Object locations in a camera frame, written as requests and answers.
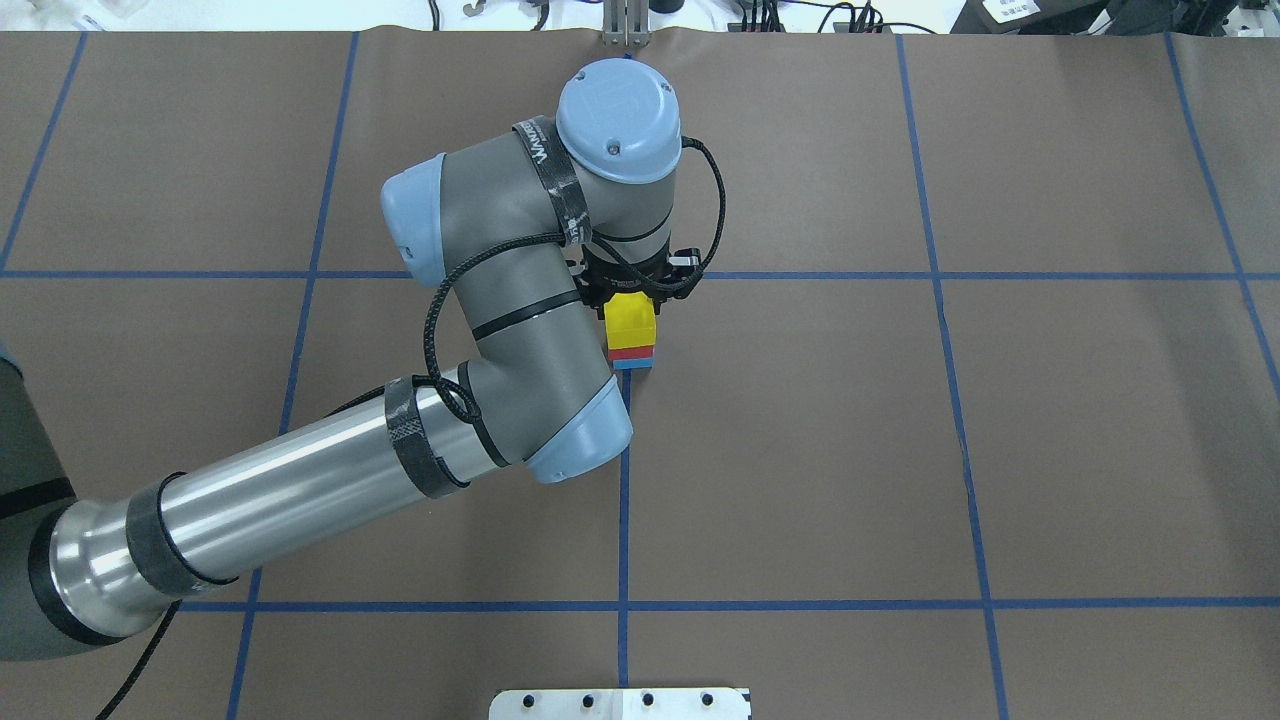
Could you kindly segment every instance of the metal bracket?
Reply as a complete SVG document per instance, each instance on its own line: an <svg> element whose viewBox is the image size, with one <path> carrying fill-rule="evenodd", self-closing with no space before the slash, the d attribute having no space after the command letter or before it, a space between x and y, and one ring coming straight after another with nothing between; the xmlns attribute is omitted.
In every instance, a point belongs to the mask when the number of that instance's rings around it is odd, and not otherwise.
<svg viewBox="0 0 1280 720"><path fill-rule="evenodd" d="M649 0L604 0L600 37L617 47L649 45Z"/></svg>
<svg viewBox="0 0 1280 720"><path fill-rule="evenodd" d="M489 705L489 720L750 720L745 688L632 688L506 691Z"/></svg>

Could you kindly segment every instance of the stacked blocks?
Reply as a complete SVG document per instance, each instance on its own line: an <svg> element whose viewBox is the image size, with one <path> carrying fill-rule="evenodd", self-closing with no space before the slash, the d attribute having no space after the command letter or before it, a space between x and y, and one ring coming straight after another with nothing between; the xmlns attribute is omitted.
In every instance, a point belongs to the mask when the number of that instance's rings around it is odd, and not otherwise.
<svg viewBox="0 0 1280 720"><path fill-rule="evenodd" d="M614 370L653 368L658 316L643 292L618 293L604 304L604 336Z"/></svg>

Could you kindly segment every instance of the yellow block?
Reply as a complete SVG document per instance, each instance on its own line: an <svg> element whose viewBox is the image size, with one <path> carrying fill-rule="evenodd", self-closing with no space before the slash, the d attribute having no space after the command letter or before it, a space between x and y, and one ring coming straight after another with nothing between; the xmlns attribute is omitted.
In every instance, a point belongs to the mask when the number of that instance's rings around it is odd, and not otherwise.
<svg viewBox="0 0 1280 720"><path fill-rule="evenodd" d="M658 343L658 316L643 292L620 292L604 304L604 337L609 350Z"/></svg>

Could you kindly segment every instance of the red block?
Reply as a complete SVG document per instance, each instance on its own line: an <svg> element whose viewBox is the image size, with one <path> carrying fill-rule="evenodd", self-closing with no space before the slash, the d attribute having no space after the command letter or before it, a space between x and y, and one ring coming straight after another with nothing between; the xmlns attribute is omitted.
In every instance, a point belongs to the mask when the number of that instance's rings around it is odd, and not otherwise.
<svg viewBox="0 0 1280 720"><path fill-rule="evenodd" d="M620 350L609 351L609 363L614 360L641 360L644 357L653 357L653 346L641 345L640 347L622 347Z"/></svg>

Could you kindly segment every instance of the white label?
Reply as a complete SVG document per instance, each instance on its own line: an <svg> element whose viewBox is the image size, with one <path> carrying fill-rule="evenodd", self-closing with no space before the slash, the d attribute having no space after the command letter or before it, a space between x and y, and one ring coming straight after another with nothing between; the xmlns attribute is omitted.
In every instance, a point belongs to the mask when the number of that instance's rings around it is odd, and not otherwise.
<svg viewBox="0 0 1280 720"><path fill-rule="evenodd" d="M1010 23L1039 12L1034 0L982 0L982 6L997 23Z"/></svg>

